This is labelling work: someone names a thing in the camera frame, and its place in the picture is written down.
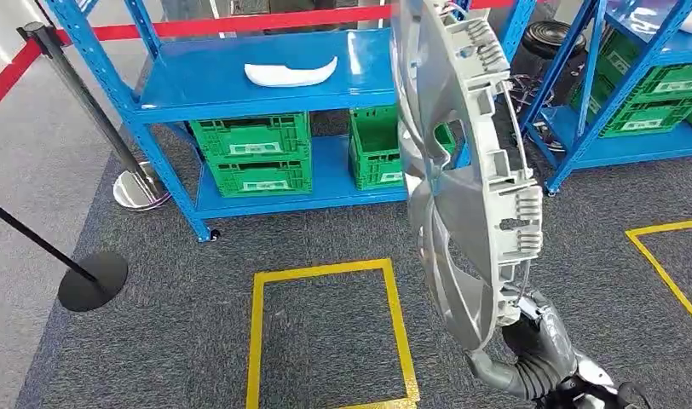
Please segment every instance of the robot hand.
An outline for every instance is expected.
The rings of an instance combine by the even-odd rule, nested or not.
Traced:
[[[516,363],[493,362],[482,350],[472,352],[476,377],[496,389],[535,400],[538,408],[650,408],[637,387],[623,383],[616,389],[602,368],[572,346],[556,309],[538,291],[522,297],[518,306],[520,319],[502,329]],[[640,395],[644,406],[627,401],[629,389]]]
[[[525,400],[548,395],[577,371],[577,355],[554,307],[538,292],[518,301],[520,319],[502,329],[517,356],[514,365],[493,362],[483,351],[470,353],[476,377]]]

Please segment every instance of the carpet floor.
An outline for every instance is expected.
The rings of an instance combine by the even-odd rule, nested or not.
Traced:
[[[503,119],[495,122],[507,140]],[[192,152],[165,128],[155,132],[193,194]],[[548,174],[543,161],[533,164]],[[243,407],[253,274],[375,258],[394,263],[418,407],[532,407],[470,375],[428,296],[405,204],[220,219],[210,225],[222,237],[199,244],[173,204],[118,208],[110,189],[120,171],[111,158],[75,257],[119,252],[130,263],[127,286],[85,314],[55,302],[17,407]],[[688,219],[692,158],[581,171],[545,199],[533,286],[557,305],[575,346],[616,381],[644,385],[653,407],[692,407],[692,317],[625,231]],[[692,230],[644,243],[692,301]],[[261,408],[405,395],[379,272],[269,283],[262,319]],[[498,333],[488,349],[510,358]]]

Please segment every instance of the yellow tape line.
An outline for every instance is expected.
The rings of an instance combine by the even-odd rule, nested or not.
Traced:
[[[416,384],[416,372],[413,369],[412,353],[409,349],[407,339],[407,329],[404,326],[404,317],[401,315],[401,303],[399,293],[396,290],[396,278],[394,277],[394,267],[391,260],[385,260],[383,266],[383,280],[386,282],[386,297],[389,300],[391,311],[391,321],[394,326],[396,337],[396,349],[399,351],[399,361],[401,362],[401,373],[404,375],[404,387],[407,390],[407,397],[416,402],[420,399],[418,385]]]
[[[416,409],[416,402],[420,399],[416,372],[413,368],[412,355],[407,338],[407,329],[404,326],[404,317],[401,314],[401,303],[399,302],[399,293],[396,290],[394,268],[391,265],[391,260],[388,258],[255,274],[253,278],[253,301],[251,307],[251,350],[248,358],[248,385],[245,395],[245,407],[247,409],[258,408],[258,396],[261,385],[264,285],[266,283],[288,279],[305,279],[321,275],[352,273],[364,270],[382,270],[383,272],[386,297],[389,301],[389,311],[391,312],[391,321],[394,327],[396,350],[399,355],[399,362],[401,363],[401,372],[404,377],[404,387],[407,392],[407,397],[346,406],[343,409]]]
[[[261,387],[261,343],[263,330],[263,279],[253,278],[253,306],[251,307],[251,346],[248,356],[248,386],[245,407],[258,408],[258,390]]]
[[[630,238],[631,242],[637,247],[637,249],[644,254],[644,256],[647,258],[650,264],[652,264],[652,266],[655,267],[657,274],[660,275],[662,281],[665,281],[665,284],[667,284],[667,287],[672,291],[672,294],[675,295],[675,297],[683,304],[683,306],[685,307],[685,309],[687,309],[690,315],[692,315],[692,302],[690,302],[687,299],[684,293],[679,289],[678,285],[675,284],[675,281],[672,280],[670,274],[667,273],[667,271],[662,267],[660,262],[657,261],[652,252],[650,252],[638,238],[638,236],[643,234],[663,233],[673,230],[682,230],[685,228],[692,228],[692,220],[687,222],[662,224],[659,226],[648,226],[646,228],[635,228],[632,230],[627,230],[625,233],[627,234],[627,237]]]

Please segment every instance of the crate label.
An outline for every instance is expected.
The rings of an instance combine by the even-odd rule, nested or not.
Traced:
[[[600,104],[599,102],[597,102],[597,100],[595,100],[595,99],[590,95],[590,105],[589,105],[589,108],[590,108],[590,111],[592,111],[592,113],[597,114],[597,112],[599,112],[599,110],[602,109],[602,104]]]
[[[249,153],[279,153],[283,152],[278,142],[244,143],[230,146],[232,155],[247,155]]]
[[[690,81],[665,81],[664,83],[657,84],[657,87],[653,94],[659,94],[660,92],[672,92],[672,91],[688,91],[692,89],[692,80]]]
[[[622,130],[648,130],[662,125],[662,119],[650,119],[647,121],[632,121],[622,125]]]
[[[401,181],[403,179],[404,174],[401,172],[382,173],[379,183],[385,183],[387,181]]]
[[[244,181],[243,191],[252,192],[256,190],[283,190],[287,189],[288,181]]]
[[[612,51],[611,53],[609,53],[609,55],[607,56],[607,61],[612,63],[614,69],[621,72],[622,75],[624,75],[625,72],[627,72],[627,70],[630,69],[630,63],[625,61],[625,59],[622,58],[621,55],[617,54],[617,51]]]

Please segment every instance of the white wall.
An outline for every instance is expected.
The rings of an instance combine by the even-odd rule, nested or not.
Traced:
[[[0,71],[24,43],[15,28],[44,18],[32,0],[0,0]]]

